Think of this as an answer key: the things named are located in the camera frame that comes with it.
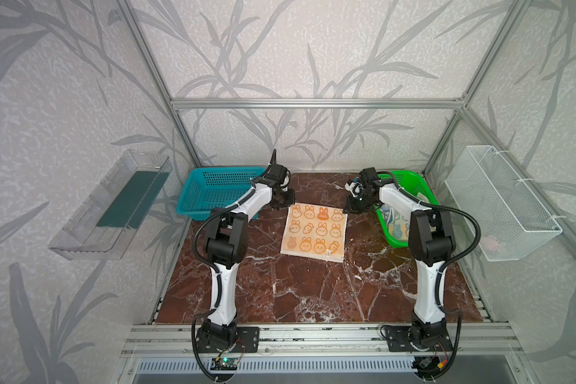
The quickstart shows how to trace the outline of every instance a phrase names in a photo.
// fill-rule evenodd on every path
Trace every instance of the wall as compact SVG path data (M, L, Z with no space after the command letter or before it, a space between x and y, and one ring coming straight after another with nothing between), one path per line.
M113 2L0 1L0 383L100 383L183 227L189 160ZM127 148L174 170L120 261L47 246Z
M576 2L532 2L470 107L576 226ZM483 142L461 123L430 174L446 204L443 181L471 144ZM559 239L514 262L475 252L468 265L540 382L576 384L576 261Z
M460 97L510 3L132 0L173 98ZM323 171L413 168L451 111L182 113L207 165L265 164L277 148Z

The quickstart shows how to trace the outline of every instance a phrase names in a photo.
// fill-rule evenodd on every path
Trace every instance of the marble surface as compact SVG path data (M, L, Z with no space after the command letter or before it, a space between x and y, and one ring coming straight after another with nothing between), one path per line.
M350 177L297 173L291 188L298 203L343 208L343 185ZM407 248L388 246L374 212L348 215L345 260L334 263L280 254L287 211L265 207L250 222L249 250L239 266L235 294L240 323L410 321L416 265ZM158 323L189 323L193 313L209 309L211 274L192 255L192 236L200 224L192 223ZM444 299L447 308L463 310L465 321L482 321L457 265L446 274Z

